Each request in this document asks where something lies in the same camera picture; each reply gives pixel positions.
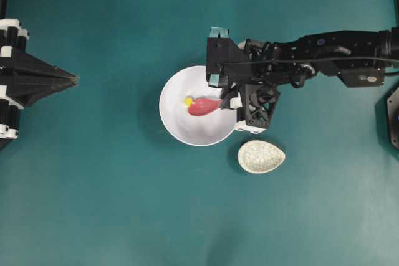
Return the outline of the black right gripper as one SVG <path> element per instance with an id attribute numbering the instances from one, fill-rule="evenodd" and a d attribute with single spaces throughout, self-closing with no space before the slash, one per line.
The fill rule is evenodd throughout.
<path id="1" fill-rule="evenodd" d="M 206 81 L 209 87 L 223 88 L 220 109 L 236 110 L 236 131 L 262 133 L 268 123 L 259 116 L 246 119 L 241 106 L 241 95 L 236 83 L 290 84 L 299 88 L 299 64 L 296 57 L 297 42 L 271 43 L 246 39 L 240 48 L 230 38 L 209 37 L 206 49 Z"/>

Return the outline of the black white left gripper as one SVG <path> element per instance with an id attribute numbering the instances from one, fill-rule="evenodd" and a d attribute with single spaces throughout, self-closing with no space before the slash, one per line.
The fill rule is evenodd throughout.
<path id="1" fill-rule="evenodd" d="M 19 137 L 21 111 L 77 85 L 79 79 L 24 52 L 29 32 L 19 19 L 1 19 L 1 149 Z M 16 77 L 23 74 L 48 77 Z"/>

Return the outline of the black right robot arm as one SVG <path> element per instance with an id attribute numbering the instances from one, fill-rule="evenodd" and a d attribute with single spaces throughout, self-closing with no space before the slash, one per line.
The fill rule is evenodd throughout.
<path id="1" fill-rule="evenodd" d="M 2 130 L 16 130 L 19 110 L 73 87 L 77 77 L 31 56 L 15 27 L 1 42 Z M 304 36 L 294 42 L 248 39 L 235 44 L 227 30 L 213 28 L 207 41 L 203 81 L 221 91 L 220 108 L 236 110 L 241 130 L 266 130 L 280 85 L 302 88 L 317 74 L 339 78 L 346 87 L 383 85 L 398 63 L 398 29 L 337 31 Z"/>

